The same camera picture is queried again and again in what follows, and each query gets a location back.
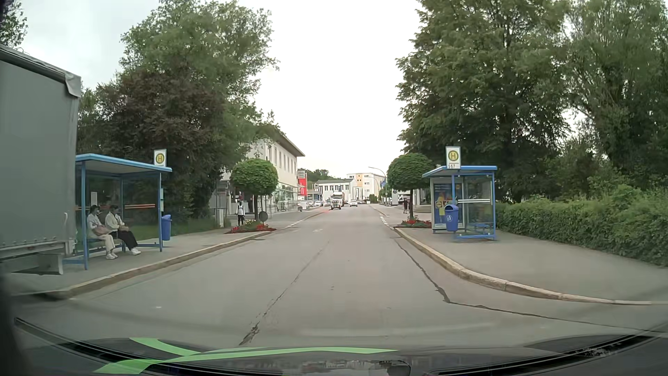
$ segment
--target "truck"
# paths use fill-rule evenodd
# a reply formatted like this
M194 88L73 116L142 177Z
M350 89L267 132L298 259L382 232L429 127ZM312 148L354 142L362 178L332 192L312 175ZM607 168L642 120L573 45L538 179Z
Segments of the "truck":
M63 274L80 98L79 76L0 45L0 272Z
M345 204L345 194L343 192L333 193L331 196L331 206L329 207L329 210L332 209L341 210L344 204Z

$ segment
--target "white truck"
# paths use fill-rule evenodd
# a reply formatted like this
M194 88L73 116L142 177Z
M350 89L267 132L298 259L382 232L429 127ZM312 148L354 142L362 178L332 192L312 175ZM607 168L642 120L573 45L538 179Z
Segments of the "white truck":
M332 209L341 210L344 204L345 204L345 194L343 192L333 193L331 196L331 205L329 206L329 210Z

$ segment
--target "hedge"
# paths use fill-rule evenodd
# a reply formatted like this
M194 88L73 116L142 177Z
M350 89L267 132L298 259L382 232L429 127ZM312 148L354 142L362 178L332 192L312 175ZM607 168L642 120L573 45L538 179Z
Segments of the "hedge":
M668 266L668 195L619 185L596 200L497 205L499 229Z

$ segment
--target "bus stop shelter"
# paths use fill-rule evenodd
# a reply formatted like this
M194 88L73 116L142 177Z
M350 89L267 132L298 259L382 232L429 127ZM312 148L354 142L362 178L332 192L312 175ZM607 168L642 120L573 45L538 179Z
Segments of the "bus stop shelter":
M66 264L83 264L83 267L88 270L89 258L89 240L88 240L88 226L86 217L89 204L87 205L87 184L88 178L91 176L105 177L115 179L120 182L119 205L121 216L123 217L124 194L123 182L130 179L155 179L156 182L156 211L158 219L158 242L155 244L139 244L140 247L157 247L162 252L162 174L171 173L170 167L162 167L151 165L143 162L129 161L127 159L113 158L99 154L82 154L75 158L77 175L79 177L79 184L81 186L81 242L83 244L83 257L77 259L63 260Z
M496 170L496 166L441 166L424 173L432 194L432 231L452 231L458 239L495 240Z

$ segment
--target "pedestrian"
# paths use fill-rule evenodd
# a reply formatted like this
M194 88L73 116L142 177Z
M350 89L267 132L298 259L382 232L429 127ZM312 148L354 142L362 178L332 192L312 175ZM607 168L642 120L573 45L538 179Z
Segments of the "pedestrian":
M239 207L236 209L237 225L241 226L244 224L244 215L246 215L246 211L244 210L244 203L239 201Z
M104 219L104 225L111 231L110 235L112 238L121 239L130 249L130 254L137 256L142 252L137 249L137 239L134 238L134 234L123 222L121 216L118 215L120 211L118 205L109 206L109 213Z
M107 260L113 260L118 257L114 253L114 239L109 235L109 229L100 222L98 214L100 214L100 207L91 205L88 217L86 217L88 223L88 237L104 240L104 247L107 250Z

